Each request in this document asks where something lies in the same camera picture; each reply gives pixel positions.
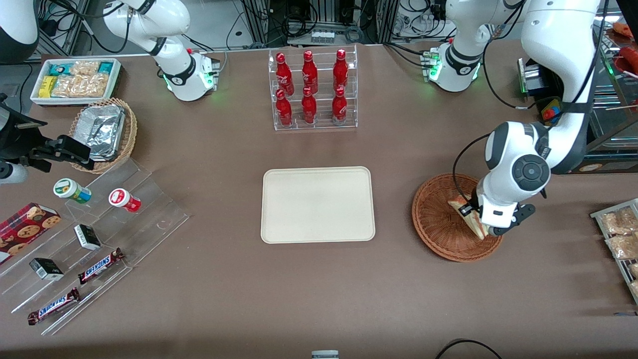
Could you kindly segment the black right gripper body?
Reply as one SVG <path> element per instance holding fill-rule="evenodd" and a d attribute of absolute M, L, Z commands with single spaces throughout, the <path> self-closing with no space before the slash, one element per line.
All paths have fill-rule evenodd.
<path fill-rule="evenodd" d="M 6 120 L 0 132 L 1 161 L 49 173 L 50 162 L 36 156 L 50 141 L 39 129 L 46 123 L 14 111 L 4 103 L 6 99 L 7 95 L 0 96 L 1 118 Z"/>

